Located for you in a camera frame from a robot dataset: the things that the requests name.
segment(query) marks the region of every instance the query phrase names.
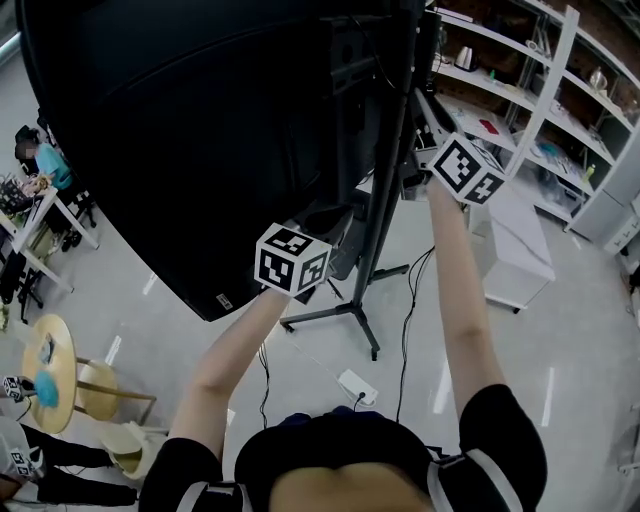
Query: person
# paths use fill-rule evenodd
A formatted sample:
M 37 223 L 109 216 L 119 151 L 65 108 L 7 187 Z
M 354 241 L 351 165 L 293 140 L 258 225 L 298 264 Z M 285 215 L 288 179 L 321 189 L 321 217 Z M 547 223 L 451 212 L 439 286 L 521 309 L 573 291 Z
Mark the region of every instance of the person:
M 33 383 L 18 377 L 21 394 L 33 396 Z M 7 398 L 0 388 L 0 398 Z M 33 461 L 31 475 L 21 474 L 12 452 Z M 0 416 L 0 504 L 49 503 L 101 505 L 103 507 L 133 505 L 138 493 L 125 485 L 86 480 L 57 466 L 82 468 L 113 467 L 105 450 L 68 443 Z
M 65 204 L 71 203 L 83 191 L 78 180 L 74 179 L 71 168 L 62 155 L 47 142 L 36 142 L 33 139 L 23 139 L 16 144 L 16 158 L 36 161 L 41 175 L 51 180 L 51 184 L 58 189 L 58 198 Z M 46 222 L 56 234 L 62 234 L 71 229 L 71 224 L 57 208 L 52 208 L 45 216 Z M 80 235 L 73 232 L 65 242 L 68 249 L 80 243 Z
M 547 477 L 540 437 L 494 353 L 463 213 L 437 179 L 428 196 L 461 453 L 434 460 L 406 427 L 343 406 L 259 432 L 238 455 L 235 482 L 223 481 L 229 399 L 288 303 L 266 290 L 200 359 L 140 512 L 535 510 Z

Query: white table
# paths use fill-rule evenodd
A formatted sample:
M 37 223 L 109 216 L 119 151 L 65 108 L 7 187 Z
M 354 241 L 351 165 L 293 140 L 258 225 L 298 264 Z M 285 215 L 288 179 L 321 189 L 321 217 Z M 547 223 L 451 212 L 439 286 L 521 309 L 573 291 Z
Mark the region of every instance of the white table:
M 470 230 L 482 237 L 474 256 L 485 297 L 513 308 L 528 304 L 555 273 L 540 220 L 531 204 L 505 184 L 487 207 L 472 208 Z
M 75 216 L 69 211 L 60 199 L 58 199 L 58 189 L 49 187 L 45 192 L 39 205 L 32 208 L 29 212 L 29 216 L 22 228 L 18 228 L 4 213 L 0 212 L 0 224 L 11 235 L 11 246 L 15 252 L 21 252 L 31 265 L 37 268 L 40 272 L 46 275 L 58 286 L 68 292 L 73 291 L 73 287 L 57 275 L 53 270 L 47 267 L 38 257 L 33 254 L 29 248 L 28 242 L 33 234 L 38 230 L 42 220 L 46 213 L 55 205 L 62 214 L 69 220 L 71 225 L 82 235 L 89 244 L 97 249 L 100 245 L 95 239 L 87 232 L 82 224 L 75 218 Z

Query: kettle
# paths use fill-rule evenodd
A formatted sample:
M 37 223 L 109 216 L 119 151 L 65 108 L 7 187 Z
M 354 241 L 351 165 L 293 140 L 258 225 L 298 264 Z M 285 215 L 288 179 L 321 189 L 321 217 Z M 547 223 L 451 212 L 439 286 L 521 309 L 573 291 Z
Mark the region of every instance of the kettle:
M 589 85 L 597 92 L 603 92 L 607 89 L 607 77 L 604 76 L 602 69 L 598 66 L 589 77 Z
M 460 53 L 458 53 L 455 66 L 465 71 L 475 71 L 478 69 L 478 56 L 476 55 L 476 51 L 469 46 L 463 46 Z

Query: metal stand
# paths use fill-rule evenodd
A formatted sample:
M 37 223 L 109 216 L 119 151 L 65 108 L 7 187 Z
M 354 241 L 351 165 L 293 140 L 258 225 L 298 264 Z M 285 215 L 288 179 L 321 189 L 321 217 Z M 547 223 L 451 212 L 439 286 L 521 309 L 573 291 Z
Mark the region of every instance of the metal stand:
M 358 276 L 353 292 L 353 299 L 348 304 L 342 304 L 332 309 L 307 313 L 304 315 L 290 316 L 280 320 L 280 324 L 288 331 L 293 332 L 291 324 L 317 320 L 330 316 L 352 314 L 362 327 L 371 345 L 371 359 L 378 359 L 380 345 L 373 331 L 369 327 L 367 316 L 362 310 L 362 298 L 367 286 L 373 282 L 397 274 L 404 274 L 409 270 L 409 265 L 374 271 L 384 244 L 386 231 L 391 223 L 391 217 L 398 201 L 398 187 L 394 184 L 396 177 L 396 164 L 400 148 L 400 139 L 403 136 L 405 110 L 407 106 L 407 91 L 412 80 L 413 57 L 416 48 L 417 28 L 419 16 L 424 11 L 424 2 L 420 7 L 419 1 L 401 2 L 402 7 L 394 15 L 395 40 L 399 41 L 398 49 L 401 49 L 401 58 L 397 61 L 395 73 L 392 73 L 395 91 L 390 93 L 384 105 L 380 134 L 378 140 L 380 147 L 376 155 L 376 166 L 373 175 L 373 190 L 369 203 L 369 218 L 365 231 L 362 257 L 358 265 Z

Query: black and white cube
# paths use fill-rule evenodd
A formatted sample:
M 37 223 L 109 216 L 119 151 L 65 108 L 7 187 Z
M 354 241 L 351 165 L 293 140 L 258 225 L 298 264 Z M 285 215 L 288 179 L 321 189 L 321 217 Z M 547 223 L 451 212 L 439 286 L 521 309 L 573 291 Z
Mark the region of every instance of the black and white cube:
M 504 170 L 486 149 L 452 133 L 427 168 L 456 200 L 483 205 L 505 182 Z
M 31 466 L 29 457 L 18 448 L 12 449 L 9 453 L 11 454 L 11 461 L 13 462 L 16 473 L 25 478 L 30 478 L 33 475 L 33 467 Z
M 272 224 L 256 244 L 256 281 L 291 297 L 321 283 L 331 245 Z
M 2 380 L 2 387 L 5 394 L 9 398 L 13 398 L 15 402 L 22 400 L 22 386 L 20 386 L 20 381 L 17 377 L 5 377 Z

